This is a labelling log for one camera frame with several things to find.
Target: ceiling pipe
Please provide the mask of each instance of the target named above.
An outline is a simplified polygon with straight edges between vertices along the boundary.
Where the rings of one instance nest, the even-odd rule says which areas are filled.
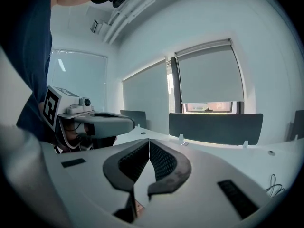
[[[155,3],[157,0],[146,0],[141,6],[139,6],[129,17],[126,18],[126,20],[119,26],[119,28],[116,30],[116,32],[113,34],[109,44],[111,45],[116,38],[118,37],[119,33],[124,29],[124,27],[131,23],[133,19],[135,19],[142,11],[144,11],[147,7]]]
[[[109,31],[107,32],[107,34],[105,35],[104,38],[104,42],[106,43],[109,38],[112,36],[112,34],[114,33],[115,29],[121,24],[123,19],[127,19],[128,18],[128,14],[130,12],[132,12],[132,10],[134,9],[134,7],[136,7],[136,5],[138,3],[140,3],[142,0],[133,0],[130,3],[128,3],[126,5],[126,7],[120,12],[119,16],[115,19],[115,21],[113,22],[112,26],[110,27]]]

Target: white table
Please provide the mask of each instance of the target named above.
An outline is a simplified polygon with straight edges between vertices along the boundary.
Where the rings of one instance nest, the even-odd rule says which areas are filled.
[[[146,138],[179,144],[177,137],[136,127],[127,134],[119,135],[115,145]],[[253,179],[263,189],[269,187],[269,178],[273,173],[276,175],[277,184],[282,184],[285,189],[290,188],[303,163],[303,151],[300,150],[301,146],[304,146],[304,139],[272,145],[249,146],[246,149],[243,149],[242,146],[188,142],[187,147],[224,159]],[[269,155],[269,150],[274,151],[275,156]],[[149,161],[134,186],[135,198],[144,207],[149,203],[147,188],[153,182],[155,182],[154,168]]]

